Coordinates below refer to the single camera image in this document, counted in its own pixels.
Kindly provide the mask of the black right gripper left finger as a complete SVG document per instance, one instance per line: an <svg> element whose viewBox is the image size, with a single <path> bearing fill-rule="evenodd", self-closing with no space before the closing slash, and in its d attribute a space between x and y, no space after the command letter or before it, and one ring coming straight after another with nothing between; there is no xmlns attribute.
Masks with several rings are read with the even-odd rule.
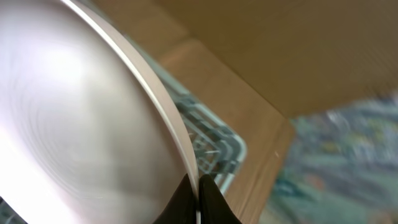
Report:
<svg viewBox="0 0 398 224"><path fill-rule="evenodd" d="M197 200L186 174L153 224L195 224L197 222L196 205Z"/></svg>

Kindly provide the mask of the white plate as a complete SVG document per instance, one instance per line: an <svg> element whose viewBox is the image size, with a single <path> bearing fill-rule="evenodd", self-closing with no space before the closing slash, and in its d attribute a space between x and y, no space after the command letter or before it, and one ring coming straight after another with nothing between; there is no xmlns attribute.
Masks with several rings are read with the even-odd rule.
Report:
<svg viewBox="0 0 398 224"><path fill-rule="evenodd" d="M1 197L27 223L152 223L198 168L155 71L80 1L1 2Z"/></svg>

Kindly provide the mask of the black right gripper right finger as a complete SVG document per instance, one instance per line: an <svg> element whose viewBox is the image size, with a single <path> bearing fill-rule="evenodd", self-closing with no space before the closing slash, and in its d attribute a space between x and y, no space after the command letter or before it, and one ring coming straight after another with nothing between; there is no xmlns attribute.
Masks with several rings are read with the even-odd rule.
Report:
<svg viewBox="0 0 398 224"><path fill-rule="evenodd" d="M199 180L199 204L202 224L242 224L208 174Z"/></svg>

